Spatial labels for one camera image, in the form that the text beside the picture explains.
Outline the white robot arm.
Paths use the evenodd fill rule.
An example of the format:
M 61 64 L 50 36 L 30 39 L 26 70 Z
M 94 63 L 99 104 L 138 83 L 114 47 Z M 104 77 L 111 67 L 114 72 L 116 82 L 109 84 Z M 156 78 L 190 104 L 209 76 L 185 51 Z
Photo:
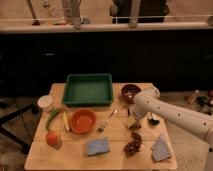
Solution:
M 134 98 L 132 111 L 140 117 L 157 114 L 190 132 L 209 145 L 204 171 L 213 171 L 213 116 L 172 105 L 160 100 L 160 91 L 152 86 L 142 89 Z

